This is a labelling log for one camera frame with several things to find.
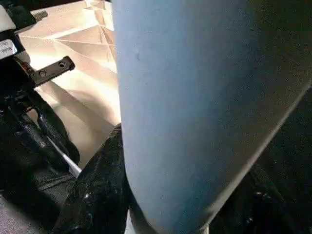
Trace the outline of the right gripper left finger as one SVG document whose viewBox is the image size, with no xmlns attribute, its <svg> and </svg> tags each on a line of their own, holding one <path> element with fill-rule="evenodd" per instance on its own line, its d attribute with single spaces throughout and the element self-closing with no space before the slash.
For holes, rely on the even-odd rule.
<svg viewBox="0 0 312 234">
<path fill-rule="evenodd" d="M 55 234 L 123 234 L 129 207 L 121 124 L 75 180 L 53 227 Z"/>
</svg>

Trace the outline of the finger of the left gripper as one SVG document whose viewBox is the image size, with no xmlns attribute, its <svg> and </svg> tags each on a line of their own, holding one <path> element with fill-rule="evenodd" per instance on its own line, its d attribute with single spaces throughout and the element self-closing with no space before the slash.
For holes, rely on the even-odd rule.
<svg viewBox="0 0 312 234">
<path fill-rule="evenodd" d="M 67 130 L 51 107 L 36 108 L 41 130 L 75 163 L 80 162 L 80 153 L 70 140 Z"/>
<path fill-rule="evenodd" d="M 73 181 L 61 149 L 27 113 L 0 113 L 0 190 L 44 191 Z"/>
</svg>

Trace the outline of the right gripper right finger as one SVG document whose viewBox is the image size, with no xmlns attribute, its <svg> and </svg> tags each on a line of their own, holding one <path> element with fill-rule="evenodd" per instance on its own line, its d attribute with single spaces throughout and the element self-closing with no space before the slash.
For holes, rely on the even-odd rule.
<svg viewBox="0 0 312 234">
<path fill-rule="evenodd" d="M 215 234 L 292 234 L 293 220 L 269 176 L 252 167 L 214 218 Z"/>
</svg>

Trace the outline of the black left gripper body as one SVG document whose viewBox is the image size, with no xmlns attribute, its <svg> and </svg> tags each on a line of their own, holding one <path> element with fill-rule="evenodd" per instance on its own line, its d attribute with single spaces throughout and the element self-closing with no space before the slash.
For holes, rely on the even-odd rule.
<svg viewBox="0 0 312 234">
<path fill-rule="evenodd" d="M 11 102 L 22 102 L 36 87 L 75 68 L 70 57 L 35 71 L 19 34 L 48 17 L 44 10 L 31 13 L 14 0 L 0 2 L 0 112 Z"/>
</svg>

